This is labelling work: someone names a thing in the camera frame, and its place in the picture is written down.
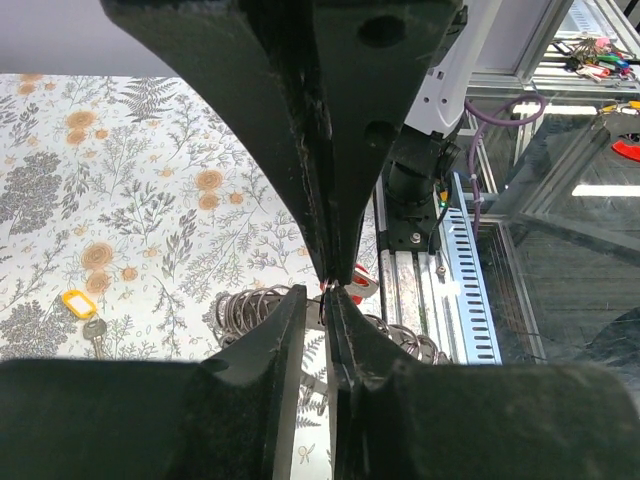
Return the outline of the large metal keyring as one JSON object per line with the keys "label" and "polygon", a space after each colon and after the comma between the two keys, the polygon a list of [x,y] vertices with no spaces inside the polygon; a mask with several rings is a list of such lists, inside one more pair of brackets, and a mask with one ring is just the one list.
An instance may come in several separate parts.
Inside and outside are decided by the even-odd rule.
{"label": "large metal keyring", "polygon": [[[235,294],[222,294],[212,304],[213,332],[219,346],[226,348],[260,325],[276,309],[289,290],[289,287],[276,285]],[[417,334],[400,324],[388,324],[373,314],[365,313],[364,317],[379,333],[422,363],[452,363],[450,357],[430,337]]]}

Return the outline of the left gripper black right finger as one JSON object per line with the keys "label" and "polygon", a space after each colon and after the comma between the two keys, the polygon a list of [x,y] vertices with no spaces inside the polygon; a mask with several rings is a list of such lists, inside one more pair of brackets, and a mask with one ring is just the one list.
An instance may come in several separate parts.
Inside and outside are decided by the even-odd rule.
{"label": "left gripper black right finger", "polygon": [[635,479],[639,416],[585,364],[428,365],[324,299],[337,479]]}

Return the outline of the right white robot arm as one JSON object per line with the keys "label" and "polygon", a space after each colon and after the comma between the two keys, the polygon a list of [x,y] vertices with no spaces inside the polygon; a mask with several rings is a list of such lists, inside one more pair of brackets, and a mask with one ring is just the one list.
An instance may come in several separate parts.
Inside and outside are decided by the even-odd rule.
{"label": "right white robot arm", "polygon": [[419,106],[459,106],[496,1],[105,1],[107,18],[223,119],[299,226],[318,279],[350,281],[368,199]]}

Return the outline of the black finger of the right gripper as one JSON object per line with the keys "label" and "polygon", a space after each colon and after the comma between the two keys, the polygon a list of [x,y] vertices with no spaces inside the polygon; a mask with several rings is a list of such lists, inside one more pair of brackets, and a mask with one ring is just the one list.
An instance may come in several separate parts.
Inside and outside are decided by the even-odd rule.
{"label": "black finger of the right gripper", "polygon": [[462,19],[460,1],[317,1],[313,27],[325,137],[319,154],[320,281],[346,284],[364,209],[427,71]]}
{"label": "black finger of the right gripper", "polygon": [[299,226],[318,279],[330,265],[319,163],[323,94],[311,1],[104,1],[107,18],[177,73],[250,153]]}

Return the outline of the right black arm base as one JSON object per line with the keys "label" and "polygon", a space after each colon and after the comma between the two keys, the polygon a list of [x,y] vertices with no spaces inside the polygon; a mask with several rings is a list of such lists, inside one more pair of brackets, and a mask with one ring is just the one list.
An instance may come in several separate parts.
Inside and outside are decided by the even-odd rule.
{"label": "right black arm base", "polygon": [[452,168],[464,156],[456,137],[402,127],[382,172],[386,228],[381,239],[392,253],[433,255],[440,248],[439,228],[453,195]]}

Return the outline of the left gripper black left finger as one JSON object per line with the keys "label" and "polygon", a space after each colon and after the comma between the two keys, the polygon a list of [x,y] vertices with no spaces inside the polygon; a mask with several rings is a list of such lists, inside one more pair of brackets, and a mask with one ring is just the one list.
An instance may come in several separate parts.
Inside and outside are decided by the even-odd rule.
{"label": "left gripper black left finger", "polygon": [[286,479],[306,290],[198,362],[1,365],[5,479]]}

